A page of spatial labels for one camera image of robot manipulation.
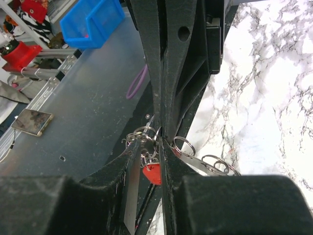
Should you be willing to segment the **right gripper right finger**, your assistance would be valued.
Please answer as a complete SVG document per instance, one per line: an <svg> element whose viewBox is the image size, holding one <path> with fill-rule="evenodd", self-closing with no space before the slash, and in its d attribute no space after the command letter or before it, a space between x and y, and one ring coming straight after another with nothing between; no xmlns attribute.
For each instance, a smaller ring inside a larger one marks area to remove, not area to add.
<svg viewBox="0 0 313 235"><path fill-rule="evenodd" d="M288 177L202 176L159 140L167 235L310 235L313 217Z"/></svg>

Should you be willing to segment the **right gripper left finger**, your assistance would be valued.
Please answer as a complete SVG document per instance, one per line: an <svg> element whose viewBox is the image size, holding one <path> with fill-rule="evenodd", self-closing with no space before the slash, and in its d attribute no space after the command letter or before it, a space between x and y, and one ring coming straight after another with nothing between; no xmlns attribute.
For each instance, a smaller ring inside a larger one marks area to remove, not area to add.
<svg viewBox="0 0 313 235"><path fill-rule="evenodd" d="M1 177L3 235L133 235L140 140L77 182L68 176Z"/></svg>

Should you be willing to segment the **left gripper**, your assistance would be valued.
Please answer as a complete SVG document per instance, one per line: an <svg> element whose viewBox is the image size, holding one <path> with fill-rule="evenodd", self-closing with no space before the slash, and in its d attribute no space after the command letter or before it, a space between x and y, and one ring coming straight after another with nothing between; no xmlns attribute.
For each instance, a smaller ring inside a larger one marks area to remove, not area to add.
<svg viewBox="0 0 313 235"><path fill-rule="evenodd" d="M153 92L155 127L160 127L161 42L156 0L132 0ZM187 113L210 75L220 72L226 15L231 0L167 0L167 48L163 79L163 136L181 133Z"/></svg>

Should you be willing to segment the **metal disc keyring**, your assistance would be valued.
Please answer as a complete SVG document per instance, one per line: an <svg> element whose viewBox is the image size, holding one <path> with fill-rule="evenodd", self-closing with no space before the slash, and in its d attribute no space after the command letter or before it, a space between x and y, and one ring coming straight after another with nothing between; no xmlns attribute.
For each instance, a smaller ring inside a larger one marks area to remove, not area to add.
<svg viewBox="0 0 313 235"><path fill-rule="evenodd" d="M178 162L192 169L192 174L180 178L180 185L174 192L178 198L172 199L175 205L171 214L163 210L164 233L223 235L231 232L229 226L234 212L230 204L214 199L214 191L209 189L218 183L229 183L226 177L240 176L239 171L215 155L208 155L215 161L209 164L204 161L206 156L199 159L195 153L185 153L175 142L170 144L169 150L178 157Z"/></svg>

